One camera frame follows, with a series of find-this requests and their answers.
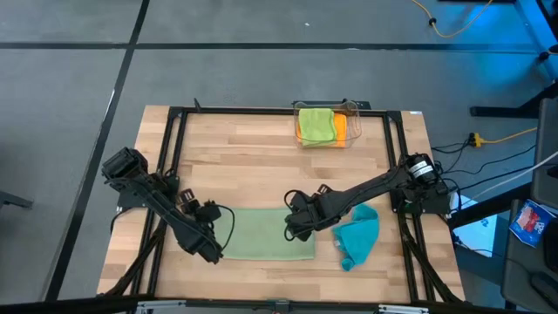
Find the plastic bin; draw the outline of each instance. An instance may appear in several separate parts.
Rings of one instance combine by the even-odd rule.
[[[358,114],[358,106],[352,101],[345,101],[339,105],[307,105],[301,101],[293,105],[295,111],[295,138],[296,144],[300,148],[349,148],[353,142],[360,137],[362,129],[360,126],[360,115]],[[346,136],[344,140],[340,140],[337,136],[336,140],[313,140],[304,139],[298,125],[298,116],[301,109],[317,109],[329,108],[335,114],[342,114],[346,118]]]

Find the black stripe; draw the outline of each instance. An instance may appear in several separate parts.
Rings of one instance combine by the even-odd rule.
[[[480,51],[535,54],[532,44],[343,44],[343,43],[139,43],[134,49],[147,50],[401,50]]]
[[[130,37],[130,44],[136,44],[140,38],[141,28],[146,21],[147,9],[149,8],[150,0],[143,0],[141,7],[139,7],[138,18],[136,24],[133,26],[132,36]]]
[[[148,5],[149,0],[143,0],[141,8],[139,9],[136,25],[133,28],[133,34],[130,38],[131,44],[138,40]],[[132,63],[133,52],[133,49],[126,50],[126,54],[122,60],[122,65],[120,66],[120,71],[112,91],[111,100],[109,101],[105,117],[101,123],[99,134],[95,140],[92,154],[90,155],[85,168],[84,176],[79,184],[78,194],[76,195],[76,199],[71,208],[70,224],[65,231],[64,242],[61,247],[58,247],[57,253],[59,252],[59,254],[55,256],[56,266],[54,267],[51,281],[46,291],[45,301],[56,301],[58,299],[60,289],[62,288],[62,284],[64,283],[64,277],[68,269],[68,264],[70,263],[71,253],[78,239],[79,229],[81,228],[81,223],[84,220],[85,210],[87,209],[87,203],[89,202],[89,197],[91,196],[93,183],[95,182],[100,161],[103,156],[103,152],[105,151],[106,140],[108,139],[108,134],[111,130],[112,121],[114,120],[114,115],[120,100],[120,95],[122,94],[124,83],[126,82],[126,76],[128,74],[128,70],[130,69],[130,64]]]
[[[111,50],[130,47],[128,43],[33,43],[33,42],[5,42],[0,43],[0,49],[51,49],[51,50]]]
[[[467,51],[488,53],[537,54],[532,44],[343,44],[343,43],[40,43],[6,42],[0,49],[45,50],[361,50],[361,51]]]

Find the black cable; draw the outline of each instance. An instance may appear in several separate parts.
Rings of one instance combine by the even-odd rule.
[[[308,232],[308,231],[312,231],[312,230],[314,230],[314,229],[313,229],[313,228],[308,228],[308,229],[305,229],[305,230],[303,230],[303,231],[296,232],[294,235],[292,235],[292,237],[289,238],[289,237],[287,236],[287,231],[289,231],[289,226],[285,226],[285,230],[283,231],[282,234],[283,234],[283,236],[285,237],[285,240],[291,242],[291,241],[295,240],[297,236],[299,236],[299,235],[301,235],[301,234],[303,234],[303,233],[306,233],[306,232]]]
[[[501,178],[501,177],[506,176],[506,175],[509,175],[509,174],[515,174],[515,173],[518,173],[518,172],[520,172],[520,171],[527,170],[527,169],[529,169],[529,168],[531,168],[531,167],[532,167],[532,166],[527,166],[527,167],[515,169],[515,170],[512,170],[512,171],[508,171],[508,172],[506,172],[506,173],[504,173],[504,174],[498,174],[498,175],[495,175],[494,177],[486,178],[485,180],[481,180],[481,181],[478,181],[478,182],[476,182],[476,183],[474,183],[474,184],[471,184],[471,185],[468,185],[468,186],[466,186],[466,187],[461,188],[461,191],[463,191],[463,190],[465,190],[465,189],[468,189],[468,188],[476,187],[476,186],[478,186],[478,185],[480,185],[480,184],[482,184],[482,183],[484,183],[484,182],[490,181],[490,180],[498,179],[498,178]]]
[[[461,206],[463,206],[463,203],[461,201],[461,190],[463,190],[463,189],[459,187],[459,184],[457,184],[457,182],[454,179],[442,178],[442,180],[450,181],[455,186],[455,189],[456,189],[456,192],[457,192],[457,197],[458,197],[458,206],[457,206],[457,209],[454,209],[454,210],[455,210],[455,212],[459,212],[461,210]]]
[[[287,193],[285,193],[285,195],[282,197],[282,201],[285,202],[285,205],[290,209],[293,210],[293,208],[289,205],[289,203],[287,202],[287,196],[289,196],[291,193],[296,192],[296,193],[300,193],[300,194],[304,194],[303,191],[301,190],[297,190],[297,189],[291,189],[289,191],[287,191]]]
[[[452,173],[479,174],[485,166],[492,165],[492,164],[494,164],[494,163],[502,162],[502,161],[505,161],[505,160],[510,160],[510,159],[512,159],[512,158],[514,158],[514,157],[517,157],[517,156],[519,156],[519,155],[528,153],[529,151],[531,151],[531,150],[532,150],[533,148],[535,148],[535,147],[536,147],[536,145],[533,145],[533,146],[531,146],[530,148],[528,148],[527,150],[524,150],[524,151],[522,151],[522,152],[520,152],[520,153],[513,154],[513,155],[511,155],[511,156],[509,156],[509,157],[502,158],[502,159],[499,159],[499,160],[493,160],[493,161],[489,161],[489,162],[487,162],[487,163],[484,163],[482,166],[480,166],[480,169],[477,170],[476,172],[469,172],[469,171],[466,171],[466,170],[453,170],[453,171],[445,171],[445,174],[452,174]]]
[[[230,241],[230,237],[233,235],[233,231],[235,231],[235,212],[233,212],[233,209],[228,208],[226,206],[222,206],[222,205],[219,205],[219,204],[215,204],[215,205],[217,207],[228,210],[230,212],[230,214],[233,216],[233,223],[232,223],[232,226],[230,227],[230,232],[228,233],[227,241],[225,242],[225,245],[223,245],[223,250],[224,250],[227,247],[228,242]]]
[[[463,154],[463,150],[465,149],[465,147],[467,146],[467,142],[469,141],[469,139],[467,139],[465,142],[463,142],[463,147],[459,150],[459,155],[457,156],[457,159],[453,162],[453,164],[446,170],[446,173],[449,171],[452,171],[453,167],[455,167],[455,165],[457,165],[457,162],[459,161],[459,159],[461,158],[461,155]]]
[[[456,146],[456,145],[462,145],[462,143],[459,142],[459,143],[453,143],[453,144],[450,144],[450,145],[444,145],[444,146],[440,146],[440,147],[430,147],[430,148],[431,149],[440,149],[440,148],[448,148],[448,147],[452,147],[452,146]]]
[[[444,174],[444,167],[442,167],[442,162],[439,160],[435,160],[434,161],[434,167],[436,168],[436,171],[438,172],[439,175]]]
[[[431,149],[435,152],[439,152],[439,153],[443,153],[443,154],[453,154],[453,153],[457,153],[457,152],[460,152],[463,149],[465,149],[465,147],[467,147],[469,145],[469,141],[470,141],[470,139],[467,138],[463,143],[461,143],[460,148],[454,149],[452,151],[445,151],[445,150],[441,150],[441,149],[436,148],[436,147],[431,147]]]
[[[507,261],[514,262],[516,265],[522,267],[523,270],[525,270],[525,272],[527,272],[529,275],[531,275],[531,272],[527,269],[527,267],[525,267],[525,265],[523,265],[522,263],[517,262],[517,261],[514,260],[513,258],[505,257],[505,256],[500,255],[500,254],[498,254],[498,253],[494,253],[494,252],[492,252],[492,251],[489,250],[489,249],[471,249],[471,248],[469,248],[468,246],[466,246],[466,244],[464,244],[461,240],[459,240],[459,242],[458,242],[457,244],[460,245],[460,246],[462,246],[462,247],[464,247],[465,249],[468,249],[468,250],[473,251],[473,252],[488,252],[488,253],[491,253],[491,254],[493,254],[493,255],[499,256],[499,257],[501,257],[501,258],[503,258],[503,259],[505,259],[505,260],[507,260]]]
[[[126,211],[128,211],[128,209],[122,209],[119,213],[117,213],[111,220],[111,234],[112,234],[112,230],[114,229],[114,223],[116,222],[116,220],[120,217],[120,215],[124,214]]]

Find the wire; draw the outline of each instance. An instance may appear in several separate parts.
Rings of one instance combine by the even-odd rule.
[[[461,150],[459,150],[459,155],[457,156],[457,159],[453,162],[453,164],[446,170],[446,173],[448,171],[451,171],[453,169],[453,167],[455,167],[455,165],[457,165],[457,162],[459,161],[459,159],[461,158],[461,155],[463,154],[463,150],[465,149],[465,147],[467,146],[467,143],[469,142],[469,139],[465,140],[465,142],[463,142],[463,147],[461,147]]]
[[[523,134],[529,133],[529,132],[533,132],[533,131],[536,131],[536,130],[537,130],[537,128],[536,128],[536,127],[533,127],[533,128],[528,129],[528,130],[521,131],[521,132],[516,133],[516,134],[512,134],[512,135],[510,135],[510,136],[507,136],[507,137],[505,137],[505,138],[503,138],[503,139],[499,139],[499,140],[485,140],[485,139],[480,139],[480,143],[482,143],[482,144],[498,144],[498,143],[501,143],[501,142],[503,142],[503,141],[511,140],[511,139],[516,138],[516,137],[518,137],[518,136],[520,136],[520,135],[523,135]]]
[[[478,186],[478,185],[480,185],[480,184],[482,184],[482,183],[484,183],[484,182],[491,181],[491,180],[494,180],[494,179],[498,179],[498,178],[501,178],[501,177],[506,176],[506,175],[515,174],[515,173],[518,173],[518,172],[520,172],[520,171],[522,171],[522,170],[529,169],[529,168],[531,168],[531,166],[522,167],[522,168],[519,168],[519,169],[515,169],[515,170],[512,170],[512,171],[508,171],[508,172],[506,172],[506,173],[504,173],[504,174],[498,174],[498,175],[495,175],[494,177],[490,177],[490,178],[487,178],[487,179],[485,179],[485,180],[478,181],[478,182],[476,182],[476,183],[474,183],[474,184],[471,184],[471,185],[468,185],[468,186],[466,186],[466,187],[463,187],[461,190],[466,190],[466,189],[468,189],[468,188],[476,187],[476,186]]]
[[[285,195],[282,197],[282,201],[285,202],[285,205],[286,205],[290,210],[293,210],[293,208],[292,208],[292,207],[289,205],[289,203],[287,202],[287,196],[289,196],[289,195],[290,195],[291,193],[293,193],[293,192],[299,193],[299,194],[304,194],[303,191],[297,190],[297,189],[291,189],[291,190],[287,191],[287,193],[285,193]]]
[[[114,229],[114,223],[116,222],[116,220],[118,219],[118,217],[120,217],[122,214],[124,214],[125,212],[127,212],[128,209],[124,210],[122,209],[120,212],[118,212],[111,220],[111,234],[112,234],[112,230]]]
[[[303,233],[306,233],[306,232],[308,232],[308,231],[312,231],[312,230],[313,230],[313,228],[307,228],[307,229],[305,229],[305,230],[303,230],[303,231],[296,232],[294,235],[291,234],[292,237],[289,238],[289,237],[287,236],[287,231],[288,231],[288,229],[289,229],[289,226],[286,226],[286,227],[285,227],[285,231],[283,231],[283,236],[285,237],[285,240],[287,240],[287,241],[289,241],[289,242],[295,240],[297,236],[299,236],[299,235],[301,235],[301,234],[303,234]]]
[[[509,178],[509,179],[507,179],[507,180],[505,180],[505,181],[502,181],[502,182],[500,182],[500,183],[498,183],[498,184],[496,184],[496,185],[494,185],[494,186],[492,186],[492,187],[490,187],[490,188],[487,188],[486,190],[484,190],[484,191],[478,193],[477,195],[473,196],[469,201],[466,201],[465,204],[463,204],[463,205],[466,205],[468,202],[470,202],[470,201],[472,201],[472,200],[475,200],[475,199],[478,198],[479,196],[481,196],[481,195],[487,193],[488,191],[492,191],[493,189],[495,189],[495,188],[497,188],[497,187],[500,187],[500,186],[502,186],[502,185],[504,185],[504,184],[506,184],[506,183],[509,183],[509,182],[511,182],[511,181],[513,181],[513,180],[515,180],[515,179],[518,179],[518,178],[520,178],[521,176],[523,176],[523,175],[525,175],[525,174],[529,174],[529,173],[533,172],[536,168],[538,168],[538,167],[544,165],[545,163],[547,163],[549,160],[552,160],[552,159],[553,159],[554,157],[556,157],[556,156],[558,156],[558,151],[556,151],[554,154],[551,154],[551,155],[548,156],[545,160],[543,160],[543,161],[539,162],[538,164],[532,166],[531,168],[527,169],[526,171],[524,171],[524,172],[522,172],[522,173],[520,173],[520,174],[517,174],[516,176],[514,176],[514,177],[512,177],[512,178]]]
[[[516,265],[522,267],[523,270],[525,270],[525,272],[527,272],[529,275],[531,275],[531,272],[527,269],[527,267],[525,267],[525,265],[523,265],[522,263],[517,262],[517,261],[514,260],[513,258],[505,257],[505,256],[500,255],[500,254],[498,254],[498,253],[494,253],[494,252],[492,252],[492,251],[489,250],[489,249],[471,249],[471,248],[469,248],[468,246],[466,246],[461,240],[459,240],[459,242],[458,242],[457,244],[460,245],[460,246],[462,246],[462,247],[464,247],[465,249],[471,250],[471,251],[473,251],[473,252],[488,252],[488,253],[490,253],[490,254],[499,256],[499,257],[501,257],[501,258],[503,258],[503,259],[505,259],[505,260],[507,260],[507,261],[514,262]]]
[[[445,151],[445,150],[441,150],[441,149],[436,148],[436,147],[431,147],[431,149],[435,152],[439,152],[439,153],[443,153],[443,154],[453,154],[453,153],[457,153],[457,152],[462,151],[463,149],[465,149],[465,147],[467,147],[467,145],[469,145],[469,139],[468,138],[465,140],[465,142],[461,143],[460,148],[454,149],[452,151]]]
[[[459,184],[457,184],[457,182],[454,179],[450,179],[450,178],[442,178],[442,180],[446,180],[446,181],[450,181],[451,183],[453,183],[453,185],[455,185],[455,189],[456,189],[456,193],[457,193],[457,197],[458,197],[458,205],[457,205],[457,209],[454,209],[453,211],[455,212],[459,212],[461,211],[463,204],[461,201],[461,190],[462,188],[459,187]]]
[[[223,205],[219,205],[219,204],[215,204],[217,207],[226,209],[230,212],[230,214],[233,216],[233,223],[232,226],[230,227],[230,232],[228,233],[228,238],[227,241],[225,242],[225,245],[223,245],[223,250],[227,247],[228,242],[230,241],[230,237],[233,235],[233,231],[235,231],[235,212],[233,212],[233,209],[228,208],[227,206],[223,206]]]
[[[505,161],[505,160],[510,160],[510,159],[512,159],[512,158],[514,158],[514,157],[517,157],[517,156],[519,156],[519,155],[528,153],[528,152],[531,151],[533,148],[535,148],[535,146],[536,146],[536,145],[533,145],[533,146],[531,146],[530,148],[528,148],[528,149],[526,149],[526,150],[524,150],[524,151],[522,151],[522,152],[520,152],[520,153],[513,154],[513,155],[511,155],[511,156],[509,156],[509,157],[502,158],[502,159],[499,159],[499,160],[493,160],[493,161],[489,161],[489,162],[487,162],[487,163],[484,163],[482,166],[480,166],[480,169],[477,170],[477,171],[475,171],[475,172],[469,172],[469,171],[466,171],[466,170],[453,170],[453,171],[445,171],[444,174],[454,174],[454,173],[479,174],[485,166],[492,165],[492,164],[494,164],[494,163],[502,162],[502,161]]]
[[[473,23],[479,19],[479,17],[482,15],[482,13],[484,13],[487,9],[488,6],[490,6],[490,4],[492,4],[493,0],[489,0],[488,3],[484,6],[484,8],[482,8],[482,10],[479,12],[479,14],[477,14],[476,17],[474,17],[471,22],[467,23],[467,25],[465,25],[462,29],[454,32],[453,34],[449,34],[449,35],[444,35],[442,33],[440,33],[438,31],[438,27],[436,27],[436,18],[434,18],[432,16],[432,14],[430,13],[430,11],[419,1],[417,0],[411,0],[413,1],[418,7],[420,7],[420,9],[422,9],[426,15],[428,16],[428,18],[430,18],[430,21],[428,21],[428,23],[430,24],[430,26],[434,29],[434,31],[436,31],[436,34],[438,34],[438,36],[442,37],[442,38],[453,38],[457,35],[459,35],[460,33],[462,33],[463,31],[466,31],[469,27],[471,27],[471,25],[473,25]]]
[[[448,147],[452,147],[452,146],[456,146],[456,145],[461,145],[461,142],[453,143],[453,144],[450,144],[450,145],[444,145],[444,146],[441,146],[441,147],[430,147],[430,148],[431,149],[440,149],[440,148],[448,148]]]
[[[439,160],[435,160],[434,161],[434,167],[436,168],[436,171],[438,172],[439,175],[444,174],[444,167],[442,167],[442,162]]]

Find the yellow cable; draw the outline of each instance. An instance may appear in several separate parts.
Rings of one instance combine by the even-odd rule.
[[[422,3],[420,3],[417,0],[411,0],[413,1],[416,5],[418,5],[420,7],[420,9],[422,9],[426,15],[428,16],[428,18],[430,18],[431,20],[433,19],[432,14],[430,14],[430,11],[424,6],[422,5]],[[479,12],[479,14],[477,14],[476,17],[474,17],[474,19],[471,20],[471,22],[467,23],[467,25],[465,25],[465,27],[463,27],[462,29],[460,29],[459,31],[454,32],[453,34],[450,35],[444,35],[442,33],[440,33],[438,31],[438,27],[436,27],[436,22],[432,23],[432,28],[436,31],[436,34],[438,34],[438,36],[442,37],[442,38],[452,38],[455,37],[457,35],[459,35],[460,33],[462,33],[463,31],[466,31],[469,27],[471,27],[471,25],[474,23],[474,21],[476,21],[477,19],[479,19],[479,17],[482,15],[482,13],[484,13],[487,9],[488,6],[493,2],[493,0],[489,0],[488,3],[485,5],[484,8],[482,8],[482,10]]]
[[[520,135],[523,135],[523,134],[529,133],[529,132],[533,132],[533,131],[536,131],[536,130],[537,130],[536,127],[530,128],[530,129],[528,129],[528,130],[521,131],[521,132],[516,133],[516,134],[512,134],[512,135],[510,135],[510,136],[507,136],[507,137],[505,137],[505,138],[503,138],[503,139],[499,139],[499,140],[485,140],[485,139],[482,139],[482,138],[479,138],[479,139],[480,139],[480,143],[481,143],[481,144],[498,144],[498,143],[501,143],[501,142],[503,142],[503,141],[505,141],[505,140],[511,140],[512,138],[516,138],[516,137],[518,137],[518,136],[520,136]]]

